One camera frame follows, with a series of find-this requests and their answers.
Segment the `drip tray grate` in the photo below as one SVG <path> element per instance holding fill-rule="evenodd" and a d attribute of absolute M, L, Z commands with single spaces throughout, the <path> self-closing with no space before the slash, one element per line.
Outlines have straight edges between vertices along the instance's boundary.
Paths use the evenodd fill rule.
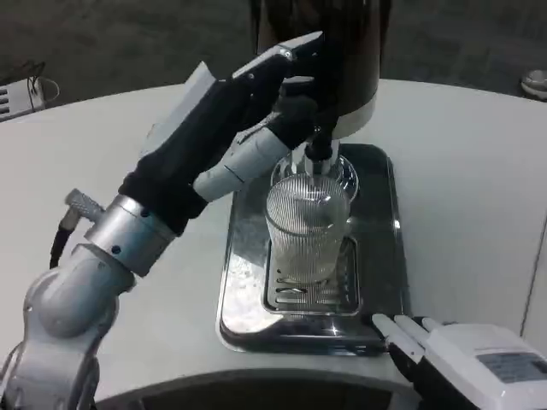
<path fill-rule="evenodd" d="M 273 313 L 355 314 L 360 307 L 356 243 L 345 237 L 330 278 L 304 284 L 288 278 L 271 259 L 268 245 L 264 307 Z"/>

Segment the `robot finger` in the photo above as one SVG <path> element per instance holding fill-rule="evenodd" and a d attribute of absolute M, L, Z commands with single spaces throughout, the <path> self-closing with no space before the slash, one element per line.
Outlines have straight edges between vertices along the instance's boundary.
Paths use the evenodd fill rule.
<path fill-rule="evenodd" d="M 414 322 L 423 327 L 426 331 L 432 332 L 438 327 L 442 327 L 437 320 L 428 318 L 427 316 L 415 316 Z"/>
<path fill-rule="evenodd" d="M 414 322 L 409 316 L 399 314 L 394 318 L 395 323 L 404 330 L 407 335 L 412 337 L 420 346 L 425 347 L 427 345 L 427 339 L 429 338 L 429 332 Z"/>
<path fill-rule="evenodd" d="M 372 324 L 388 345 L 395 344 L 414 363 L 420 362 L 425 350 L 393 320 L 382 313 L 376 313 L 372 316 Z"/>

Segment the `cable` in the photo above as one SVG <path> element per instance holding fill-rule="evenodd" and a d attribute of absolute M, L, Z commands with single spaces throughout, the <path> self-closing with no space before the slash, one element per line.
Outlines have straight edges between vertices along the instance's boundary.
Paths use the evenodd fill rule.
<path fill-rule="evenodd" d="M 52 97 L 52 98 L 49 98 L 47 100 L 44 100 L 44 103 L 51 103 L 51 102 L 55 101 L 59 97 L 59 95 L 61 94 L 61 87 L 59 87 L 59 85 L 53 79 L 48 79 L 47 77 L 40 77 L 40 79 L 42 81 L 46 81 L 46 82 L 52 84 L 56 88 L 55 96 Z"/>
<path fill-rule="evenodd" d="M 51 245 L 50 269 L 55 269 L 59 266 L 62 251 L 65 249 L 70 235 L 72 235 L 72 232 L 76 229 L 79 219 L 80 215 L 78 214 L 78 211 L 74 208 L 69 208 L 65 213 L 65 216 L 62 217 L 61 222 L 59 222 L 55 239 L 53 239 L 53 244 Z"/>
<path fill-rule="evenodd" d="M 26 90 L 28 91 L 28 99 L 31 101 L 31 108 L 34 112 L 34 102 L 32 101 L 32 91 L 31 91 L 31 78 L 26 79 Z"/>

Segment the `black cable connector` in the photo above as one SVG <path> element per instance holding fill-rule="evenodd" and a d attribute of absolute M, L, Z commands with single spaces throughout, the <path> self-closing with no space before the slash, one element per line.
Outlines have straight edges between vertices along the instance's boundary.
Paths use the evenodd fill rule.
<path fill-rule="evenodd" d="M 72 235 L 74 229 L 66 229 L 62 227 L 62 224 L 59 224 L 57 228 L 57 233 L 55 234 L 55 239 L 53 240 L 53 245 L 51 245 L 50 251 L 50 269 L 59 266 L 59 260 L 61 259 L 62 251 L 67 245 L 70 235 Z"/>
<path fill-rule="evenodd" d="M 65 216 L 63 216 L 61 222 L 59 222 L 55 239 L 53 239 L 53 245 L 51 245 L 50 269 L 59 266 L 62 251 L 65 249 L 70 235 L 72 235 L 72 232 L 76 229 L 79 219 L 80 215 L 78 211 L 74 208 L 68 208 Z"/>

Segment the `white robotic hand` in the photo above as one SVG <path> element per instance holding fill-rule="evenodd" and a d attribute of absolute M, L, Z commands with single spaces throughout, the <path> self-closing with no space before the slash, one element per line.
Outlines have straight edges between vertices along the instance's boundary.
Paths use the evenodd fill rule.
<path fill-rule="evenodd" d="M 422 397 L 419 409 L 547 408 L 547 360 L 508 329 L 384 314 L 371 325 Z"/>

